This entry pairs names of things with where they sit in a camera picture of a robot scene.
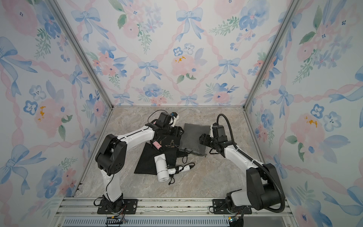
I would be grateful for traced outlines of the grey drawstring pouch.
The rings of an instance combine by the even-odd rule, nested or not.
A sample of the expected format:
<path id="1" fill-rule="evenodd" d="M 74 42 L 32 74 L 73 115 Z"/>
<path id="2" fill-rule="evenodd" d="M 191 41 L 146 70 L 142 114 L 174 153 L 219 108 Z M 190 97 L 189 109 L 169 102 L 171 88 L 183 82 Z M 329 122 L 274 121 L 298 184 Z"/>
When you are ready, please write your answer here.
<path id="1" fill-rule="evenodd" d="M 198 157 L 205 156 L 206 146 L 199 143 L 199 138 L 204 133 L 209 135 L 210 126 L 185 123 L 183 130 L 184 133 L 181 136 L 179 151 Z"/>

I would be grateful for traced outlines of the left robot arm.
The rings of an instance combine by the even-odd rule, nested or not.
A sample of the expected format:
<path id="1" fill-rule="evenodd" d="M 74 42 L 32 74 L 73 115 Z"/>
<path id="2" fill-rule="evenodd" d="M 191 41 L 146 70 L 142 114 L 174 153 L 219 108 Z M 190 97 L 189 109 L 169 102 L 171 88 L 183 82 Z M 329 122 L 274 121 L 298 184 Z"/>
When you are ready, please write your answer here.
<path id="1" fill-rule="evenodd" d="M 176 112 L 162 111 L 158 119 L 148 122 L 138 130 L 125 135 L 106 136 L 95 156 L 105 186 L 105 193 L 100 202 L 102 208 L 118 214 L 125 207 L 120 187 L 120 171 L 125 164 L 127 151 L 139 144 L 150 142 L 151 147 L 159 154 L 155 159 L 157 171 L 161 170 L 161 173 L 157 173 L 158 180 L 160 182 L 168 180 L 171 171 L 167 169 L 164 148 L 159 139 L 164 135 L 179 135 L 179 130 L 175 127 L 178 119 L 179 115 Z"/>

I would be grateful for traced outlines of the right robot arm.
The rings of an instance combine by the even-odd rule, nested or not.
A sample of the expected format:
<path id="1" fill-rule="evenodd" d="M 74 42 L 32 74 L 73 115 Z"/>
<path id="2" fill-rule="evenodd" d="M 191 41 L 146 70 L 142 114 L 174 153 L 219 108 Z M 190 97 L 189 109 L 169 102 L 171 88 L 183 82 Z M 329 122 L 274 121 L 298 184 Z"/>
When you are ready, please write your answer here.
<path id="1" fill-rule="evenodd" d="M 213 124 L 211 133 L 202 134 L 199 143 L 215 150 L 217 154 L 245 171 L 246 189 L 232 191 L 226 195 L 227 209 L 232 213 L 241 212 L 243 208 L 283 212 L 285 194 L 276 168 L 272 164 L 259 162 L 242 151 L 233 138 L 228 139 L 222 125 Z"/>

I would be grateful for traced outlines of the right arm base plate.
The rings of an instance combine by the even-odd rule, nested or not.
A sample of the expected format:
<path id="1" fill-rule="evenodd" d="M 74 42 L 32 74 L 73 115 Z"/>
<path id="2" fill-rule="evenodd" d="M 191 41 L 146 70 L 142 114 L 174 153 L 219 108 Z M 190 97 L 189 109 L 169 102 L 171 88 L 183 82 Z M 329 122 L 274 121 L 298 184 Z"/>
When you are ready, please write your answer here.
<path id="1" fill-rule="evenodd" d="M 213 214 L 252 214 L 252 209 L 249 206 L 235 206 L 231 201 L 226 199 L 213 199 L 212 205 L 209 207 L 209 212 Z"/>

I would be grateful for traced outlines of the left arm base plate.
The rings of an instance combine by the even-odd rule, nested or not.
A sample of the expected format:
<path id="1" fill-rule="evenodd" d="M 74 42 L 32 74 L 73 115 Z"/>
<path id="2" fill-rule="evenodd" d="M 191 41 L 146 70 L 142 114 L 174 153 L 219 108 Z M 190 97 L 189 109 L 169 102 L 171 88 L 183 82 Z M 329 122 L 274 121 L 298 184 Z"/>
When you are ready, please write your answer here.
<path id="1" fill-rule="evenodd" d="M 107 198 L 102 198 L 97 207 L 97 214 L 100 215 L 136 214 L 138 199 L 118 199 L 111 202 Z"/>

